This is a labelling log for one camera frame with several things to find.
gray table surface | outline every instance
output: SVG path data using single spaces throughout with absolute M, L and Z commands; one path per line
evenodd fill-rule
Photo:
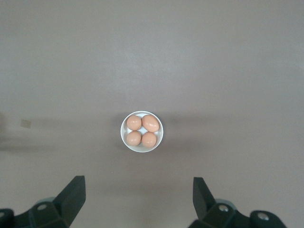
M 149 153 L 120 138 L 139 110 Z M 185 228 L 197 176 L 303 227 L 303 1 L 1 0 L 0 112 L 0 208 L 85 175 L 73 228 Z

brown egg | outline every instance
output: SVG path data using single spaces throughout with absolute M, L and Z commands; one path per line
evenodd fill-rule
M 132 131 L 137 131 L 142 127 L 142 120 L 136 115 L 131 115 L 127 120 L 127 126 Z
M 138 131 L 130 132 L 127 135 L 127 144 L 129 146 L 137 146 L 141 143 L 142 135 Z
M 156 135 L 152 132 L 146 132 L 142 137 L 142 143 L 145 147 L 152 148 L 157 141 Z
M 142 118 L 142 124 L 149 132 L 157 132 L 160 128 L 160 124 L 157 119 L 152 115 L 145 115 Z

metal bolt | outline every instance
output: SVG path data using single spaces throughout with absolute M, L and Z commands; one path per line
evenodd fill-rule
M 261 219 L 263 221 L 268 221 L 269 220 L 268 215 L 265 214 L 265 213 L 260 212 L 260 213 L 257 214 L 257 216 L 259 217 L 259 219 Z
M 225 205 L 220 205 L 218 208 L 219 208 L 221 211 L 223 211 L 223 212 L 228 212 L 228 211 L 229 211 L 228 207 L 225 206 Z
M 37 207 L 37 210 L 44 210 L 45 208 L 47 208 L 47 205 L 41 204 L 39 207 Z

white bowl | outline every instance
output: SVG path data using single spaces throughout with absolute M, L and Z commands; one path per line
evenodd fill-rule
M 155 135 L 156 135 L 156 144 L 155 146 L 153 146 L 152 148 L 147 148 L 147 147 L 144 147 L 142 143 L 140 143 L 139 145 L 137 146 L 129 146 L 127 144 L 127 135 L 128 133 L 130 133 L 132 130 L 130 130 L 128 127 L 127 127 L 127 120 L 128 118 L 131 116 L 131 115 L 136 115 L 140 118 L 143 118 L 145 115 L 152 115 L 154 116 L 157 121 L 159 122 L 160 124 L 160 128 L 157 132 L 155 132 Z M 139 130 L 138 130 L 142 135 L 145 134 L 147 132 L 147 130 L 142 126 Z M 122 140 L 124 142 L 124 144 L 131 150 L 135 151 L 135 152 L 139 152 L 139 153 L 145 153 L 145 152 L 149 152 L 149 151 L 152 151 L 154 150 L 162 141 L 162 136 L 163 136 L 163 127 L 162 127 L 162 123 L 161 121 L 159 120 L 159 118 L 157 118 L 156 115 L 154 115 L 153 113 L 150 113 L 150 112 L 146 112 L 146 111 L 137 111 L 137 112 L 134 112 L 134 113 L 131 113 L 130 115 L 128 115 L 124 121 L 123 121 L 123 124 L 122 124 L 122 127 L 120 129 L 120 135 L 122 137 Z

